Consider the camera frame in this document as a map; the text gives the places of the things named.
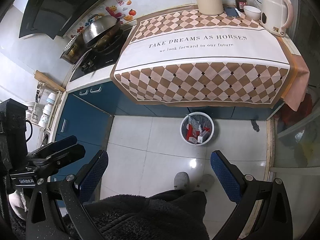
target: metal screw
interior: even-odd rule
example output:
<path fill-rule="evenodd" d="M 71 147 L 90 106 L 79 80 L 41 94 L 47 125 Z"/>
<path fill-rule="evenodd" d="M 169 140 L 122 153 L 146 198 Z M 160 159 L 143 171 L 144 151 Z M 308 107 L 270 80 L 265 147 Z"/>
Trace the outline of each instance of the metal screw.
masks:
<path fill-rule="evenodd" d="M 276 184 L 279 184 L 279 185 L 282 184 L 282 180 L 279 179 L 279 178 L 276 178 L 276 179 L 275 179 L 275 182 L 276 182 Z"/>
<path fill-rule="evenodd" d="M 38 185 L 41 185 L 42 183 L 44 183 L 44 179 L 43 179 L 43 178 L 38 179 L 37 184 L 38 184 Z"/>
<path fill-rule="evenodd" d="M 72 181 L 74 178 L 75 178 L 75 176 L 73 174 L 66 176 L 67 181 Z"/>
<path fill-rule="evenodd" d="M 248 181 L 252 181 L 252 180 L 253 180 L 253 176 L 250 175 L 250 174 L 245 175 L 244 178 L 245 178 L 246 180 L 248 180 Z"/>

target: diamond pattern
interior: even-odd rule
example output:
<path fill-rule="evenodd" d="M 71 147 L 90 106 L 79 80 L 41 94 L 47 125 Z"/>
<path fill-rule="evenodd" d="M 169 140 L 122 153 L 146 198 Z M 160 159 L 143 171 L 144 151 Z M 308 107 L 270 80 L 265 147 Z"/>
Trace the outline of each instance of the diamond pattern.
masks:
<path fill-rule="evenodd" d="M 244 14 L 241 14 L 239 18 L 232 18 L 228 17 L 225 13 L 208 16 L 201 14 L 198 10 L 185 10 L 156 16 L 140 22 L 140 26 L 130 43 L 160 33 L 216 25 L 263 29 L 258 22 L 249 19 Z"/>
<path fill-rule="evenodd" d="M 138 101 L 271 104 L 288 72 L 275 66 L 203 62 L 134 70 L 115 78 Z"/>

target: stacked cup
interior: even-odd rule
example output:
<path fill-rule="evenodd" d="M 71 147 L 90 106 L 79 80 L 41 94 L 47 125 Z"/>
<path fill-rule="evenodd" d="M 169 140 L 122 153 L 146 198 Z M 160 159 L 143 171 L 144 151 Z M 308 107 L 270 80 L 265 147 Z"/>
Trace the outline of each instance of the stacked cup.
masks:
<path fill-rule="evenodd" d="M 49 121 L 49 116 L 51 114 L 54 102 L 56 100 L 56 94 L 50 93 L 50 95 L 47 98 L 47 104 L 44 106 L 42 116 L 40 118 L 40 121 L 38 123 L 41 127 L 47 127 L 47 123 Z"/>

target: black range hood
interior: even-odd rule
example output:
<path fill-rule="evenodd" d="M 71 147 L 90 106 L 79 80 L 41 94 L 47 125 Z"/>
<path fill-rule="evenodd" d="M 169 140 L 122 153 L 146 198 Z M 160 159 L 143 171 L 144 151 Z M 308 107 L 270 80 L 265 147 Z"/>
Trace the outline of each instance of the black range hood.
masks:
<path fill-rule="evenodd" d="M 50 38 L 63 36 L 67 30 L 100 0 L 28 0 L 19 38 L 45 33 Z"/>

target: bottle label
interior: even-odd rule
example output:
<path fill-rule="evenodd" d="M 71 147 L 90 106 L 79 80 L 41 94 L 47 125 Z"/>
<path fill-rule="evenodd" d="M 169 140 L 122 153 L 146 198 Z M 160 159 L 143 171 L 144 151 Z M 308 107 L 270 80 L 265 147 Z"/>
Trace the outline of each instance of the bottle label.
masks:
<path fill-rule="evenodd" d="M 243 9 L 244 6 L 246 6 L 247 3 L 246 2 L 239 2 L 239 8 Z"/>

